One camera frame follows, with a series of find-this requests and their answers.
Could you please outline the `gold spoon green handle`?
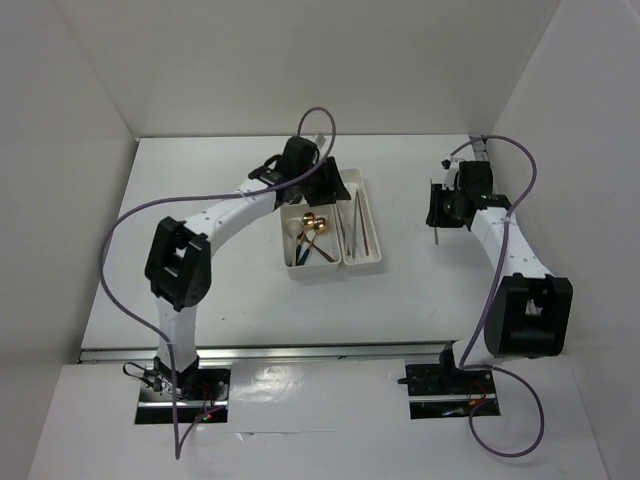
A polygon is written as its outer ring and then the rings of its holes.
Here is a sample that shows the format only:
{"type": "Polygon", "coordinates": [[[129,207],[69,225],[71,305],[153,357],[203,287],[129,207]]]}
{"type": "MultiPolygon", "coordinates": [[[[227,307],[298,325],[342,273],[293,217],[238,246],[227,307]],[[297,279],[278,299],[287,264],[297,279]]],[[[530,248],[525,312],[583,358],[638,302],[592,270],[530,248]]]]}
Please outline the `gold spoon green handle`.
{"type": "Polygon", "coordinates": [[[317,217],[316,218],[316,222],[315,222],[315,226],[313,228],[314,236],[308,242],[308,245],[307,245],[306,249],[304,250],[304,252],[301,253],[297,266],[302,266],[302,265],[304,265],[306,263],[308,257],[311,254],[311,251],[313,250],[314,243],[316,242],[318,237],[321,234],[323,234],[327,229],[328,229],[328,224],[327,224],[326,218],[325,217],[317,217]]]}
{"type": "Polygon", "coordinates": [[[302,216],[300,222],[302,225],[302,230],[297,236],[297,245],[296,245],[295,256],[293,260],[294,266],[298,265],[298,261],[302,251],[302,246],[304,242],[308,239],[307,232],[312,230],[315,226],[316,215],[313,212],[306,212],[302,216]]]}

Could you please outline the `white plastic spoon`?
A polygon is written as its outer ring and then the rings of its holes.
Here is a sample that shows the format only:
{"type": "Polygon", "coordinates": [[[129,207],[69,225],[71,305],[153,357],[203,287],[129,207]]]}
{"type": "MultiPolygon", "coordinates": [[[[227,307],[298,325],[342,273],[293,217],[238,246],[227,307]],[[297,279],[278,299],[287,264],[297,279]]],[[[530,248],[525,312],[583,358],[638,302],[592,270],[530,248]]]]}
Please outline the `white plastic spoon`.
{"type": "Polygon", "coordinates": [[[290,244],[290,256],[288,266],[293,267],[296,264],[297,254],[296,249],[298,246],[298,236],[303,232],[303,225],[300,220],[290,219],[286,223],[286,233],[291,239],[290,244]]]}

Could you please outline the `dark wooden spoon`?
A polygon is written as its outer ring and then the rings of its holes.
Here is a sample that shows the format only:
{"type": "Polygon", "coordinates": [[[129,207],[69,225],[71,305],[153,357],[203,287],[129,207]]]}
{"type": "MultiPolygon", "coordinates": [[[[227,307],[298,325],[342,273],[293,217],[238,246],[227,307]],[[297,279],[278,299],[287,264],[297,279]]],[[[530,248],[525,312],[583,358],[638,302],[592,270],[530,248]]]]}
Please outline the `dark wooden spoon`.
{"type": "Polygon", "coordinates": [[[318,252],[326,261],[328,261],[329,263],[335,263],[336,260],[335,258],[329,254],[327,251],[325,251],[319,244],[318,241],[316,241],[313,245],[313,249],[318,252]]]}

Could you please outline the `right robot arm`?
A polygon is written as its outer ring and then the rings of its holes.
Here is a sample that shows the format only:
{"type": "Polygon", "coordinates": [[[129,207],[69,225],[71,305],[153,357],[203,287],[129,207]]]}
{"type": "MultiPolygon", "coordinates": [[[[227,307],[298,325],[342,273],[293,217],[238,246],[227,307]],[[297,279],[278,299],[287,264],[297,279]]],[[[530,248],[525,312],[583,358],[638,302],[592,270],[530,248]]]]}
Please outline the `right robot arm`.
{"type": "Polygon", "coordinates": [[[460,392],[480,371],[507,360],[556,357],[564,349],[573,286],[537,257],[509,199],[495,192],[486,161],[448,158],[430,191],[428,226],[466,228],[483,247],[494,277],[472,336],[440,354],[435,381],[460,392]]]}

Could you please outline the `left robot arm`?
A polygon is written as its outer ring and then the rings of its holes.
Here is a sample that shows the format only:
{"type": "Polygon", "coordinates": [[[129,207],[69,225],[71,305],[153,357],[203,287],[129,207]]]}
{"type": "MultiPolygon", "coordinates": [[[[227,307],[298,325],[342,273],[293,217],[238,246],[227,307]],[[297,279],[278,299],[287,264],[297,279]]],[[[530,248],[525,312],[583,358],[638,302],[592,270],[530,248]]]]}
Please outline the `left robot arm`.
{"type": "Polygon", "coordinates": [[[187,398],[197,387],[197,305],[211,287],[213,255],[245,227],[283,205],[304,199],[311,206],[324,206],[350,198],[334,157],[316,165],[324,143],[320,135],[293,136],[280,154],[248,174],[234,198],[184,220],[166,217],[157,225],[144,274],[156,297],[163,334],[154,369],[172,397],[187,398]]]}

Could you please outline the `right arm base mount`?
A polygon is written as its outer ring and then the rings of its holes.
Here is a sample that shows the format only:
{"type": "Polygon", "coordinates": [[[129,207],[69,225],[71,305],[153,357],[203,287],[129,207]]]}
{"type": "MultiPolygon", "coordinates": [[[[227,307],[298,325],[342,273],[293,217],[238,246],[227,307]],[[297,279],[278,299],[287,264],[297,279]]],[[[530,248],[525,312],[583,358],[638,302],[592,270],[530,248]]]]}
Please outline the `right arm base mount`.
{"type": "Polygon", "coordinates": [[[451,350],[437,363],[407,364],[397,383],[407,388],[412,420],[501,415],[492,373],[456,368],[451,350]]]}

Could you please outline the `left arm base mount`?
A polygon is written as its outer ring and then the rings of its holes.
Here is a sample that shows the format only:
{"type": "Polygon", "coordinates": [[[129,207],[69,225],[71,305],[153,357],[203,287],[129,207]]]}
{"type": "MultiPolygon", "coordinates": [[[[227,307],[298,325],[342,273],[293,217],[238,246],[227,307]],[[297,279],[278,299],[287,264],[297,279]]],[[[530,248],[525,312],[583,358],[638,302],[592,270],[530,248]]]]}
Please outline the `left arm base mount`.
{"type": "MultiPolygon", "coordinates": [[[[131,361],[123,364],[122,372],[140,383],[135,423],[171,424],[173,386],[170,378],[163,376],[155,365],[131,361]]],[[[190,424],[198,416],[202,417],[201,423],[226,423],[230,379],[228,367],[192,370],[176,390],[178,423],[190,424]]]]}

